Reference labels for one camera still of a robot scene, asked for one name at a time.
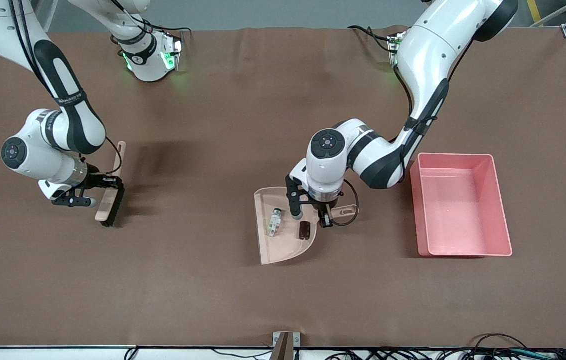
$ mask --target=black cable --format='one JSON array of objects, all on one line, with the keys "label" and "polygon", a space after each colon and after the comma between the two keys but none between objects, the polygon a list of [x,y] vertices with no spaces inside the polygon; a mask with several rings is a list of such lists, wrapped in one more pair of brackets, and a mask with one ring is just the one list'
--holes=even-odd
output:
[{"label": "black cable", "polygon": [[401,76],[401,73],[400,73],[399,70],[398,70],[398,66],[395,65],[394,68],[393,68],[393,70],[394,70],[394,74],[396,75],[397,79],[399,80],[399,83],[401,83],[401,86],[402,86],[402,88],[403,88],[404,91],[405,91],[405,95],[407,96],[407,101],[408,101],[408,103],[409,103],[408,116],[410,116],[410,115],[412,114],[413,109],[414,109],[414,105],[413,105],[413,103],[412,103],[412,95],[410,94],[410,91],[409,91],[409,89],[407,88],[407,85],[405,84],[405,82],[404,82],[404,80],[403,80],[403,78],[402,78],[402,76]]},{"label": "black cable", "polygon": [[421,351],[414,350],[414,349],[412,349],[412,350],[410,350],[410,351],[413,352],[413,353],[416,353],[416,354],[418,354],[418,355],[420,355],[420,356],[422,356],[425,360],[432,360],[429,356],[427,356],[426,354],[422,353]]},{"label": "black cable", "polygon": [[376,34],[374,34],[374,32],[372,31],[372,28],[371,28],[371,27],[368,27],[367,30],[368,30],[368,32],[371,34],[372,39],[374,39],[374,41],[378,44],[379,48],[381,48],[381,49],[387,51],[388,53],[392,53],[392,54],[396,54],[396,53],[397,53],[396,50],[390,50],[389,48],[383,46],[383,44],[379,41],[379,38],[380,38],[381,36],[377,36]]},{"label": "black cable", "polygon": [[[438,119],[438,117],[436,116],[430,116],[430,117],[426,117],[420,121],[418,121],[417,123],[414,124],[414,126],[412,126],[411,129],[413,131],[413,133],[411,133],[411,135],[409,135],[410,137],[417,135],[417,136],[421,136],[420,134],[418,134],[416,132],[416,128],[419,127],[419,125],[427,123],[428,121],[436,121]],[[405,141],[405,144],[409,144],[410,143],[410,139],[408,138],[407,141]],[[399,180],[398,184],[404,182],[405,177],[407,176],[407,166],[405,164],[405,156],[407,155],[407,153],[405,153],[405,145],[401,145],[401,152],[399,154],[399,156],[401,157],[401,179]]]},{"label": "black cable", "polygon": [[412,354],[409,354],[409,356],[407,356],[399,350],[394,350],[393,354],[398,355],[398,356],[402,356],[403,358],[405,358],[407,360],[414,360],[414,356]]},{"label": "black cable", "polygon": [[374,34],[374,32],[372,32],[372,27],[368,26],[367,29],[359,26],[359,25],[352,25],[352,26],[348,26],[347,29],[353,29],[353,30],[361,30],[361,32],[364,32],[367,36],[369,37],[374,37],[375,39],[379,39],[382,41],[388,41],[388,38],[384,38],[383,36],[379,36]]},{"label": "black cable", "polygon": [[372,31],[372,27],[368,27],[367,29],[364,29],[363,27],[360,27],[358,25],[352,25],[352,26],[348,27],[347,29],[361,30],[361,32],[364,32],[367,36],[372,37],[372,39],[374,39],[374,41],[379,46],[379,48],[385,50],[388,53],[393,53],[393,54],[397,53],[397,51],[390,50],[389,48],[383,46],[383,44],[380,41],[386,42],[386,41],[388,41],[388,38],[384,38],[383,36],[379,36],[377,34],[374,34],[374,31]]},{"label": "black cable", "polygon": [[149,22],[145,18],[139,20],[139,19],[135,18],[132,14],[130,14],[130,12],[128,12],[128,10],[126,10],[125,7],[123,7],[123,5],[121,5],[121,3],[118,2],[118,0],[110,0],[110,2],[112,2],[114,4],[114,6],[116,6],[120,11],[127,14],[127,16],[129,16],[132,19],[132,21],[134,21],[134,24],[136,25],[136,27],[141,29],[141,31],[146,33],[146,34],[152,34],[152,32],[146,30],[145,27],[150,27],[151,29],[154,29],[154,30],[171,30],[171,31],[175,31],[175,32],[182,31],[182,30],[188,30],[190,34],[192,33],[192,29],[190,29],[189,27],[163,27],[163,26],[159,26],[159,25],[154,25],[153,23]]},{"label": "black cable", "polygon": [[521,342],[521,341],[520,341],[519,339],[517,339],[516,337],[507,335],[507,334],[505,334],[505,333],[498,333],[498,332],[496,332],[496,333],[486,333],[486,334],[484,335],[484,337],[481,337],[481,339],[479,339],[479,341],[476,342],[476,345],[474,346],[474,351],[477,351],[478,347],[481,345],[481,343],[482,343],[483,341],[485,341],[486,339],[489,339],[489,338],[494,338],[494,337],[501,337],[501,338],[507,338],[507,339],[510,339],[510,340],[514,340],[515,342],[519,343],[519,344],[523,347],[523,349],[527,349],[527,348],[528,348],[525,344],[523,344],[523,342]]},{"label": "black cable", "polygon": [[470,43],[468,43],[467,46],[465,47],[465,49],[463,50],[461,57],[458,58],[458,61],[456,62],[456,64],[454,65],[454,68],[452,69],[452,72],[449,74],[449,78],[447,79],[448,82],[452,81],[452,76],[454,76],[454,73],[456,73],[457,68],[459,67],[459,64],[461,64],[461,61],[463,60],[465,55],[468,53],[469,48],[472,46],[472,44],[474,42],[475,42],[475,39],[471,39]]},{"label": "black cable", "polygon": [[394,354],[391,351],[386,352],[385,355],[385,360],[387,360],[388,358],[392,358],[392,360],[399,360],[398,358],[395,358]]},{"label": "black cable", "polygon": [[340,360],[339,356],[343,356],[343,355],[347,356],[348,353],[347,352],[335,353],[331,356],[326,357],[325,360]]},{"label": "black cable", "polygon": [[121,166],[123,166],[123,157],[121,156],[121,151],[119,151],[118,146],[116,146],[114,144],[114,142],[107,136],[105,136],[105,140],[107,140],[112,145],[112,148],[114,148],[114,151],[116,151],[116,155],[118,155],[118,166],[116,167],[116,169],[114,169],[112,171],[91,173],[90,175],[103,175],[103,176],[105,176],[105,175],[114,174],[117,171],[119,171]]},{"label": "black cable", "polygon": [[411,353],[408,350],[397,350],[396,353],[399,354],[400,356],[404,357],[404,358],[409,359],[409,360],[422,360],[422,359],[419,359],[418,357],[416,357],[413,353]]},{"label": "black cable", "polygon": [[[41,84],[43,84],[46,91],[49,92],[50,95],[52,95],[52,91],[50,91],[50,88],[48,88],[48,84],[43,79],[43,76],[41,75],[41,71],[39,69],[39,66],[38,66],[38,64],[36,64],[36,59],[34,58],[34,50],[32,49],[32,41],[30,39],[28,25],[27,25],[27,21],[25,19],[25,11],[23,10],[23,2],[22,2],[22,0],[17,0],[17,2],[19,4],[21,21],[23,22],[23,32],[21,32],[21,26],[19,25],[19,20],[18,20],[17,15],[16,15],[16,9],[14,7],[14,0],[8,1],[9,10],[11,11],[11,18],[14,22],[14,27],[16,29],[18,41],[20,42],[20,47],[23,50],[23,55],[25,55],[25,59],[27,59],[27,63],[29,64],[30,68],[32,69],[32,73],[34,73],[34,75],[36,75],[36,78],[39,80],[39,82],[41,82]],[[26,47],[26,42],[23,39],[24,34],[25,34],[25,37],[27,38],[26,40],[27,40],[27,43],[29,44],[29,47]]]},{"label": "black cable", "polygon": [[383,360],[383,357],[381,357],[381,355],[379,354],[378,351],[376,350],[370,350],[369,351],[369,356],[365,358],[365,360],[372,360],[372,359],[378,359],[378,360]]},{"label": "black cable", "polygon": [[445,360],[453,354],[461,353],[463,351],[471,351],[471,350],[472,350],[472,348],[459,348],[459,349],[456,349],[456,350],[452,350],[448,353],[445,353],[445,351],[442,351],[440,354],[438,354],[438,357],[436,357],[436,360]]},{"label": "black cable", "polygon": [[218,351],[218,350],[216,350],[216,349],[211,349],[211,350],[212,350],[213,352],[219,354],[219,355],[231,356],[231,357],[233,357],[233,358],[239,358],[239,359],[256,359],[256,358],[258,358],[259,356],[265,356],[265,355],[268,355],[268,354],[271,354],[271,353],[272,353],[272,351],[270,350],[270,351],[268,351],[268,352],[260,353],[260,354],[258,354],[258,355],[241,356],[241,355],[237,355],[237,354],[234,354],[234,353],[221,352],[221,351]]},{"label": "black cable", "polygon": [[129,349],[128,351],[125,352],[125,356],[123,356],[123,360],[134,360],[134,358],[137,357],[139,350],[140,349],[138,346]]},{"label": "black cable", "polygon": [[349,185],[350,189],[352,189],[352,192],[354,193],[354,200],[356,201],[356,211],[354,212],[354,216],[352,216],[352,218],[349,219],[349,221],[346,222],[346,223],[338,223],[334,220],[331,221],[336,226],[348,226],[351,223],[354,223],[354,221],[359,216],[359,210],[361,209],[361,205],[359,203],[359,194],[357,193],[356,189],[354,189],[354,186],[352,185],[352,183],[349,182],[346,178],[343,179],[343,182],[345,182],[345,184]]}]

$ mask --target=small bottle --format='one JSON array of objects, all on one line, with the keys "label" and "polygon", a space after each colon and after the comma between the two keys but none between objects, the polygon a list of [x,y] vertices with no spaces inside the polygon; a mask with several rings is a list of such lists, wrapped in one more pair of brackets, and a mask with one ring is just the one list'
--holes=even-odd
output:
[{"label": "small bottle", "polygon": [[267,235],[269,235],[269,237],[274,237],[279,230],[279,226],[281,225],[281,211],[282,210],[278,207],[274,208],[274,211],[272,211],[272,217],[269,218],[269,225],[267,226]]}]

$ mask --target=table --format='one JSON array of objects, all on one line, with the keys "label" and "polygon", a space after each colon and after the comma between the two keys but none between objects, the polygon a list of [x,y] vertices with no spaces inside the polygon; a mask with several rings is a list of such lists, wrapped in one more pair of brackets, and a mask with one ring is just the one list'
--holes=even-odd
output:
[{"label": "table", "polygon": [[[293,330],[305,346],[461,346],[500,332],[566,347],[560,29],[475,43],[418,149],[494,156],[512,257],[418,256],[409,179],[376,191],[350,173],[356,223],[271,266],[253,193],[284,186],[318,130],[358,117],[399,132],[407,100],[387,53],[353,30],[195,32],[182,71],[148,84],[109,34],[52,39],[109,136],[128,143],[127,193],[118,228],[102,228],[95,209],[50,205],[0,159],[1,345],[255,346]],[[0,59],[0,149],[41,107],[54,102],[36,78]],[[88,157],[113,159],[108,146]]]}]

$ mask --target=green indicator light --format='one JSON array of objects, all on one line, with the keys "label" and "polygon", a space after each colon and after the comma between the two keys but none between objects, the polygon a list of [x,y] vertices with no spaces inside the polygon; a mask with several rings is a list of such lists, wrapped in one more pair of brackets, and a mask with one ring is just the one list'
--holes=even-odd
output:
[{"label": "green indicator light", "polygon": [[163,57],[163,62],[165,63],[165,68],[167,68],[168,70],[174,69],[174,56],[170,55],[169,53],[165,54],[163,52],[161,52],[161,55]]},{"label": "green indicator light", "polygon": [[123,59],[125,59],[125,63],[127,64],[127,70],[132,71],[132,65],[130,65],[130,61],[128,61],[128,57],[123,53]]}]

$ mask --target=dustpan handle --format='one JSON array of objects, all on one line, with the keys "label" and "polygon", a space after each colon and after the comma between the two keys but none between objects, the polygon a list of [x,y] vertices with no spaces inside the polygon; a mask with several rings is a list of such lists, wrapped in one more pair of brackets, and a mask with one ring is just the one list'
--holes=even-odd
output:
[{"label": "dustpan handle", "polygon": [[336,208],[331,210],[331,218],[341,219],[341,218],[352,217],[352,216],[354,216],[354,214],[356,214],[356,212],[357,212],[357,206],[353,205],[353,204],[347,205],[347,206],[336,207]]}]

